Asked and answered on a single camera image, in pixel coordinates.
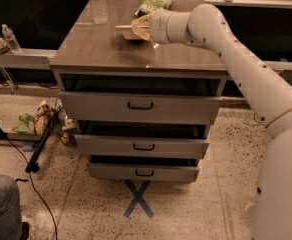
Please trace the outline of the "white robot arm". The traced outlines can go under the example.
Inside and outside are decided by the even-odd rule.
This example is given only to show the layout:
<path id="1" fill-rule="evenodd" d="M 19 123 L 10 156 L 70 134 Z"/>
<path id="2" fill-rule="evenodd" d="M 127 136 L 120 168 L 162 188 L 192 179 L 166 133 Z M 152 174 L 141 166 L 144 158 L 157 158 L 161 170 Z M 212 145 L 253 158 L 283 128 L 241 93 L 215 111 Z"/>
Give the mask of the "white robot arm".
<path id="1" fill-rule="evenodd" d="M 147 41 L 205 47 L 219 57 L 273 137 L 259 169 L 252 238 L 292 240 L 292 86 L 234 36 L 211 4 L 190 12 L 157 9 L 131 28 Z"/>

